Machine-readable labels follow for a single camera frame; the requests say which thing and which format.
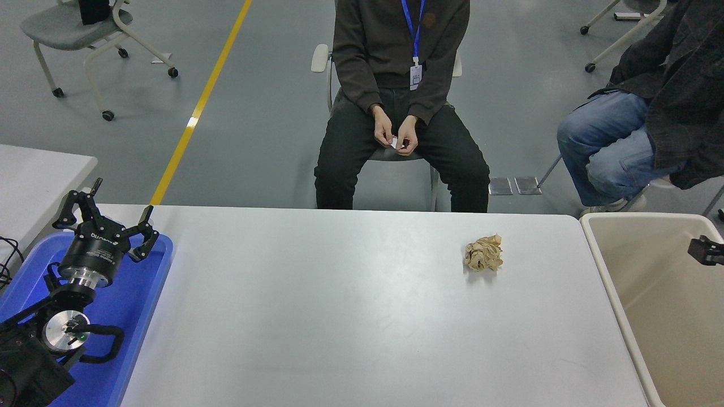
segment hand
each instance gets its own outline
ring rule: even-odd
[[[376,104],[372,106],[372,116],[374,116],[374,139],[383,147],[390,147],[392,138],[392,122],[387,114],[384,113],[382,106]]]
[[[397,132],[397,153],[407,157],[417,148],[417,117],[407,116]]]

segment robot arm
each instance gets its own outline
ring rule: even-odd
[[[123,256],[146,259],[159,233],[150,224],[152,206],[128,229],[101,215],[93,197],[102,181],[98,178],[89,193],[71,190],[61,204],[53,227],[73,230],[75,236],[60,263],[49,265],[43,277],[49,295],[0,324],[0,407],[47,406],[75,382],[69,373],[75,363],[106,363],[121,348],[124,332],[91,324],[83,310],[95,299],[97,288],[113,284]],[[83,218],[77,227],[75,205]],[[129,239],[137,234],[143,235],[143,242],[131,248]],[[110,351],[85,355],[90,335],[113,336]]]
[[[706,236],[691,239],[689,254],[705,266],[724,264],[724,244],[711,241]]]

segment dark jacket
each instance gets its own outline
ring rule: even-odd
[[[679,0],[614,68],[613,88],[651,100],[654,168],[687,189],[724,175],[724,1]]]
[[[420,0],[408,0],[416,31]],[[428,123],[450,90],[455,53],[470,18],[470,0],[427,0],[420,29],[422,81],[408,114]],[[345,95],[360,108],[380,104],[379,88],[409,88],[413,39],[400,0],[338,0],[332,58]]]

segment beige bin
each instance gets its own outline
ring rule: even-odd
[[[724,266],[703,266],[689,241],[722,242],[688,214],[581,218],[651,406],[724,407]]]

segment cable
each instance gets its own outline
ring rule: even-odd
[[[4,241],[5,243],[9,244],[10,247],[12,247],[12,251],[10,252],[10,255],[7,257],[4,263],[0,263],[0,290],[5,288],[10,282],[12,281],[12,277],[10,277],[10,269],[7,268],[7,265],[10,264],[10,261],[12,260],[12,257],[17,253],[17,255],[20,257],[20,263],[25,261],[25,257],[20,252],[20,248],[18,247],[18,242],[15,239],[11,238],[4,238],[0,236],[0,240]]]

